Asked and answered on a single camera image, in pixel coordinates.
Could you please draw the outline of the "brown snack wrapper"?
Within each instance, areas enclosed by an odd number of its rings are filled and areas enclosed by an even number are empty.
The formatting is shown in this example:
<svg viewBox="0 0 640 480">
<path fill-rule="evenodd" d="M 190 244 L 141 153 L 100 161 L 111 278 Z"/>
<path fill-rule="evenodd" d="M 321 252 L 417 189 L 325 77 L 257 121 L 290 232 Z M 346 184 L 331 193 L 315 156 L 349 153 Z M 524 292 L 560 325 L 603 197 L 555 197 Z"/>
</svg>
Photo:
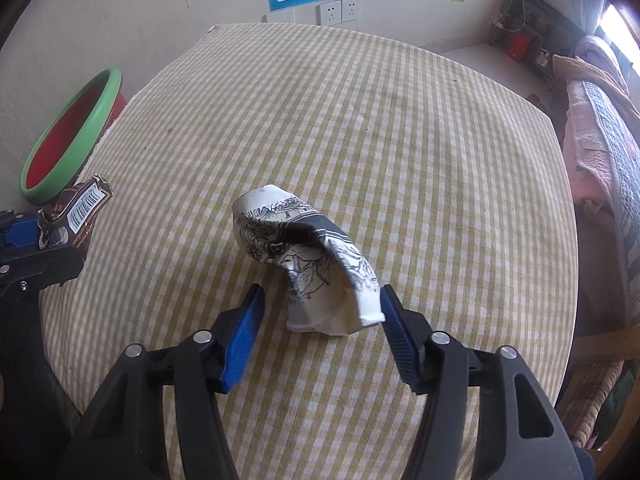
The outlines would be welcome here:
<svg viewBox="0 0 640 480">
<path fill-rule="evenodd" d="M 73 247 L 87 258 L 96 217 L 112 197 L 111 185 L 99 174 L 64 188 L 51 208 L 38 210 L 38 248 Z"/>
</svg>

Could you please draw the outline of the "black-white paper cup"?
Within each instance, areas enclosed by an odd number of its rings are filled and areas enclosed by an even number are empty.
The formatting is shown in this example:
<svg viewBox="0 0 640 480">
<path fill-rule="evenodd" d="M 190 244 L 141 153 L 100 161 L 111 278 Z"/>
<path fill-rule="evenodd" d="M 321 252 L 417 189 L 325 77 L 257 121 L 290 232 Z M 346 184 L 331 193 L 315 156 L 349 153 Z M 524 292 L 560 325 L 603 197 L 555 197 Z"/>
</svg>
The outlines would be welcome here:
<svg viewBox="0 0 640 480">
<path fill-rule="evenodd" d="M 370 262 L 313 206 L 267 184 L 240 196 L 232 214 L 239 246 L 288 278 L 288 330 L 344 337 L 385 321 Z"/>
</svg>

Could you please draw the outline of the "red bin with green rim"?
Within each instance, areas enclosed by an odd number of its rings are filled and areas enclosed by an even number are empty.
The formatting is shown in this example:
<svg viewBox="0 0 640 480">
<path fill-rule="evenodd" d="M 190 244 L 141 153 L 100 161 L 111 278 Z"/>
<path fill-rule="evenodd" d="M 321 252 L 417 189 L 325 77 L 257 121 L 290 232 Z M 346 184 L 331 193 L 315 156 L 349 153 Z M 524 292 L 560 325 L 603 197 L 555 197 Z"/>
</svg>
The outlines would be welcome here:
<svg viewBox="0 0 640 480">
<path fill-rule="evenodd" d="M 100 137 L 126 104 L 120 70 L 110 67 L 90 79 L 29 151 L 20 177 L 24 200 L 44 205 L 73 184 Z"/>
</svg>

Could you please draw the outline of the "beige checkered tablecloth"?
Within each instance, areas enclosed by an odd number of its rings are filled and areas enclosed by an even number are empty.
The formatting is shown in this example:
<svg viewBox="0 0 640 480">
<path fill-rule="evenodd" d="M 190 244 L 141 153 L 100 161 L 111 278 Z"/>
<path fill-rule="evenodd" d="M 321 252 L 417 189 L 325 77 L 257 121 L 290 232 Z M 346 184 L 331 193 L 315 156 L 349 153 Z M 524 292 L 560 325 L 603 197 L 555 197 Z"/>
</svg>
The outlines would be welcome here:
<svg viewBox="0 0 640 480">
<path fill-rule="evenodd" d="M 559 393 L 577 302 L 563 157 L 545 114 L 474 70 L 352 30 L 218 25 L 129 101 L 82 173 L 113 197 L 81 274 L 40 299 L 78 408 L 128 344 L 178 344 L 258 283 L 256 346 L 219 398 L 239 475 L 401 476 L 424 402 L 382 328 L 291 333 L 285 274 L 236 244 L 233 202 L 270 183 L 337 224 L 431 326 L 510 344 Z"/>
</svg>

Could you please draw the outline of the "wooden chair with cushion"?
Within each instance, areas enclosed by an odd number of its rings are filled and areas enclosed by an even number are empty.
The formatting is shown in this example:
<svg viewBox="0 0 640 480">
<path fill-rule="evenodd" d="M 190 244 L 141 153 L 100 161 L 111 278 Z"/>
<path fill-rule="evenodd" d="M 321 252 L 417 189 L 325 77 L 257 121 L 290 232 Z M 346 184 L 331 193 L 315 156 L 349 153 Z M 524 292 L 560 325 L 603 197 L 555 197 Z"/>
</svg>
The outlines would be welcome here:
<svg viewBox="0 0 640 480">
<path fill-rule="evenodd" d="M 639 422 L 639 376 L 634 375 L 629 396 L 612 434 L 597 445 L 593 435 L 598 415 L 613 392 L 624 364 L 639 359 L 637 326 L 599 335 L 577 337 L 570 352 L 570 373 L 562 398 L 556 404 L 573 442 L 587 451 L 603 474 L 616 459 Z"/>
</svg>

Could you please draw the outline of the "pink bed sheet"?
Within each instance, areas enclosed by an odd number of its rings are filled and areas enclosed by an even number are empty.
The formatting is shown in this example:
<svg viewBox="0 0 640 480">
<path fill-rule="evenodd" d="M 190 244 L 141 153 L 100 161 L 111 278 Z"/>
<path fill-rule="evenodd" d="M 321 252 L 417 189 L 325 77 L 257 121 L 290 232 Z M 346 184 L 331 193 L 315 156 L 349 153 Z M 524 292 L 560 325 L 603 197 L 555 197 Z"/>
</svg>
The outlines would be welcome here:
<svg viewBox="0 0 640 480">
<path fill-rule="evenodd" d="M 628 84 L 613 48 L 597 36 L 578 40 L 575 55 L 600 70 L 604 70 L 628 93 Z M 613 176 L 593 110 L 582 84 L 567 81 L 567 109 L 564 126 L 563 157 L 573 200 L 576 204 L 592 203 L 594 208 L 613 201 Z"/>
</svg>

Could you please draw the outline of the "red slippers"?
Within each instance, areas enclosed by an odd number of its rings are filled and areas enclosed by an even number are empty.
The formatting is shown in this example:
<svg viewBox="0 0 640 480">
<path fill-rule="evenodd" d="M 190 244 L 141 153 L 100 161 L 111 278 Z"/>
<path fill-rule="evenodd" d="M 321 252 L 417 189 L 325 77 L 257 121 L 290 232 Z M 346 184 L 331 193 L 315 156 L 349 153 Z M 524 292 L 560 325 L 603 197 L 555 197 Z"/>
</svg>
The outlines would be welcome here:
<svg viewBox="0 0 640 480">
<path fill-rule="evenodd" d="M 546 107 L 544 105 L 544 103 L 541 101 L 540 97 L 537 96 L 535 93 L 531 93 L 528 96 L 526 96 L 526 100 L 529 103 L 532 103 L 533 105 L 535 105 L 540 110 L 542 110 L 544 113 L 548 113 L 548 107 Z"/>
</svg>

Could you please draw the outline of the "blue patterned quilt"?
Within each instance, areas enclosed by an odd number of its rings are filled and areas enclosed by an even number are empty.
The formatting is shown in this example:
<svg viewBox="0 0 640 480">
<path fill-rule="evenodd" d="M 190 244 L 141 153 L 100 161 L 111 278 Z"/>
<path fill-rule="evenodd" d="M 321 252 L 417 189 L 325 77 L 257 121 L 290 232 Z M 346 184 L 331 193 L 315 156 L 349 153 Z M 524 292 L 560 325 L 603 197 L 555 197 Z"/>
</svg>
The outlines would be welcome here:
<svg viewBox="0 0 640 480">
<path fill-rule="evenodd" d="M 625 324 L 639 324 L 639 147 L 610 98 L 592 82 L 582 84 L 602 133 L 613 176 L 615 232 L 626 283 Z"/>
</svg>

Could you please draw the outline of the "red box on shelf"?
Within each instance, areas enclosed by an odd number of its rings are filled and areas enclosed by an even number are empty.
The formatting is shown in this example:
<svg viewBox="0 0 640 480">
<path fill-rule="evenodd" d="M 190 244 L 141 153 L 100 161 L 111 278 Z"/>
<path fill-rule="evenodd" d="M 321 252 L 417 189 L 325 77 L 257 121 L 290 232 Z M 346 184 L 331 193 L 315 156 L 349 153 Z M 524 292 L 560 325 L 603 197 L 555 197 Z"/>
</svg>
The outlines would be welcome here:
<svg viewBox="0 0 640 480">
<path fill-rule="evenodd" d="M 512 58 L 513 61 L 521 63 L 525 58 L 529 44 L 529 37 L 520 32 L 514 32 L 506 48 L 506 55 Z"/>
</svg>

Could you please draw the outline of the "tan blanket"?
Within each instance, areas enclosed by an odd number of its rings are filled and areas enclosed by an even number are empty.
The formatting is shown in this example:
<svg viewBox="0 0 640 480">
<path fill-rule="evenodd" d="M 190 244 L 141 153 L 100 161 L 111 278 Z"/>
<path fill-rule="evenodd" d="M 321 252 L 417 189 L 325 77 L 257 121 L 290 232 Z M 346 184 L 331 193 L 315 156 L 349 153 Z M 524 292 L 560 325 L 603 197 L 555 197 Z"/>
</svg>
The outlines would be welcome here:
<svg viewBox="0 0 640 480">
<path fill-rule="evenodd" d="M 556 54 L 552 55 L 552 67 L 555 76 L 559 79 L 585 81 L 599 87 L 611 100 L 630 133 L 638 138 L 640 127 L 638 108 L 634 106 L 628 93 L 612 76 L 582 58 L 568 58 Z"/>
</svg>

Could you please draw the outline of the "dark wooden shelf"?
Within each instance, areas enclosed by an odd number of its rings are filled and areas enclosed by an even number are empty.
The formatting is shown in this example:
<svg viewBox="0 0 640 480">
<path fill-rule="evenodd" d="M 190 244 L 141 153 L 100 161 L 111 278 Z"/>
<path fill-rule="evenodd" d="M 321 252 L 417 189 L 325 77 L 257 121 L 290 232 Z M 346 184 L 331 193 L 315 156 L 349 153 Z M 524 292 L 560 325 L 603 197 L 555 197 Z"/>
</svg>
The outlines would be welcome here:
<svg viewBox="0 0 640 480">
<path fill-rule="evenodd" d="M 572 55 L 578 40 L 586 36 L 578 25 L 547 0 L 502 0 L 490 25 L 488 44 L 506 55 L 514 32 L 530 38 L 520 64 L 545 82 L 554 81 L 552 55 Z"/>
</svg>

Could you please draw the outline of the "white double wall socket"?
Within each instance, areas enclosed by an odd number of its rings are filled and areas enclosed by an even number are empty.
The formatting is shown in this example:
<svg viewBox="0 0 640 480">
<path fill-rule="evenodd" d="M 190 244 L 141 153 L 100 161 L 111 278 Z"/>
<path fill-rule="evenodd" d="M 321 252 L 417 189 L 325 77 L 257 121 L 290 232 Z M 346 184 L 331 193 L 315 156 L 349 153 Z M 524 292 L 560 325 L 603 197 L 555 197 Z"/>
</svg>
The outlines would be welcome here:
<svg viewBox="0 0 640 480">
<path fill-rule="evenodd" d="M 317 6 L 318 24 L 320 26 L 335 26 L 342 22 L 341 0 L 320 3 Z"/>
</svg>

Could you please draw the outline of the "white single wall socket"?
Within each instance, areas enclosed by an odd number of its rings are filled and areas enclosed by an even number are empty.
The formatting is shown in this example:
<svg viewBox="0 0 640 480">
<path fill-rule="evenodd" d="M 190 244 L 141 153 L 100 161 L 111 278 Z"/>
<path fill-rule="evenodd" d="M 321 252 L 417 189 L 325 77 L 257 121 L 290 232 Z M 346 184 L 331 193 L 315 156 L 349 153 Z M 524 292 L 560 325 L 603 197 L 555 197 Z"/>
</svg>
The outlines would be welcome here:
<svg viewBox="0 0 640 480">
<path fill-rule="evenodd" d="M 359 20 L 361 0 L 342 0 L 341 23 L 351 23 Z"/>
</svg>

